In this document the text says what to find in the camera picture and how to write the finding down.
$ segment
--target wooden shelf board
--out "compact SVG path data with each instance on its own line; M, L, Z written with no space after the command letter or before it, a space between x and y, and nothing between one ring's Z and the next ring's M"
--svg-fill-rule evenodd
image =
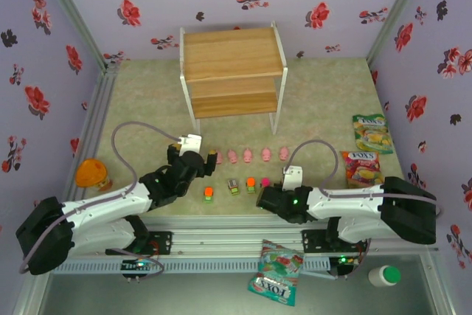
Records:
M275 91L259 94L206 97L192 100L196 119L235 116L239 114L265 114L277 110Z
M272 27L184 34L187 83L279 77L282 60Z
M194 100L205 97L272 93L275 92L275 84L272 77L204 81L191 84L190 91Z

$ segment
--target floral wallpaper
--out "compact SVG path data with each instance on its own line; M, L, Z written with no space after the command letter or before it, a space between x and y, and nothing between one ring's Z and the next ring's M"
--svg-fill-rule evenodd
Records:
M176 59L188 32L279 27L285 55L365 57L395 0L74 0L100 51ZM406 42L407 31L399 44Z
M409 0L371 65L406 178L434 194L457 314L472 307L471 0Z
M56 0L1 0L0 314L24 279L15 231L43 198L62 198L99 67Z

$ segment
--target candy bag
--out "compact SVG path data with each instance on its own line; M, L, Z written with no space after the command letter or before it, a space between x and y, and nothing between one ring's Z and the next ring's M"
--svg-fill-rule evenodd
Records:
M303 264L303 253L263 240L263 250L256 276L248 290L295 306L296 286Z
M378 162L378 153L364 151L342 151L346 163L346 178L349 188L369 187L385 181Z
M385 117L381 114L353 116L355 144L361 150L377 151L380 154L393 153L392 139Z

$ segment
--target yellow candy bag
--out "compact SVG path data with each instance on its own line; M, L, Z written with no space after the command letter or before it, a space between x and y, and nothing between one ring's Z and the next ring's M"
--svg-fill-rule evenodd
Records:
M349 188L369 187L385 181L378 162L378 153L365 151L342 151L346 164L347 186Z
M377 151L380 154L393 153L392 138L385 117L381 114L353 116L355 144L365 151Z

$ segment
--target pink figurine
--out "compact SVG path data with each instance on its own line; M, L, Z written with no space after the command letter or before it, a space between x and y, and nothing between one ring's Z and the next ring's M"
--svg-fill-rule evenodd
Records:
M223 154L221 151L217 150L216 151L216 163L219 165L223 162Z
M271 180L269 180L268 177L263 177L263 179L260 180L261 187L269 187L270 185L271 185Z
M237 163L237 155L236 155L236 152L234 150L232 150L232 149L228 150L228 159L229 159L229 162L231 162L232 164Z
M283 162L288 159L288 148L287 147L281 147L280 148L279 158Z
M272 156L271 150L267 147L264 148L262 156L263 156L263 161L268 162L271 159L271 156Z
M246 148L243 153L243 161L244 162L251 162L252 161L252 152L251 149Z

